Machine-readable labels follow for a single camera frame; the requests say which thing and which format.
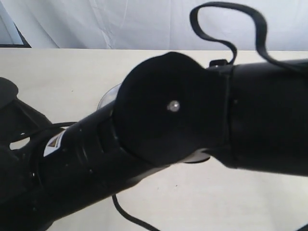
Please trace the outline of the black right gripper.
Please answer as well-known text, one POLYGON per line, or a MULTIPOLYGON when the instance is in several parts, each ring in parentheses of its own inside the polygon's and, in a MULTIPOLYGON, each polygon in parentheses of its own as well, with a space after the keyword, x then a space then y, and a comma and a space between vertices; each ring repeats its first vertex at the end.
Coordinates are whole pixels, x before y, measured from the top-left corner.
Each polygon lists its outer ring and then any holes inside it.
POLYGON ((46 231, 59 217, 60 129, 38 133, 0 163, 0 229, 46 231))

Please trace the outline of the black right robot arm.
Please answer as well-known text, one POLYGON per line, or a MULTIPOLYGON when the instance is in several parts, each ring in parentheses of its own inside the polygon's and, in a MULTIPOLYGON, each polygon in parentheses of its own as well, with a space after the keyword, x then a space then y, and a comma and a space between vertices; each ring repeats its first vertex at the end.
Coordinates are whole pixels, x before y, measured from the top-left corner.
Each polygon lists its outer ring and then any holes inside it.
POLYGON ((169 52, 136 66, 116 98, 52 124, 0 80, 0 228, 54 221, 177 163, 308 174, 308 62, 202 68, 169 52))

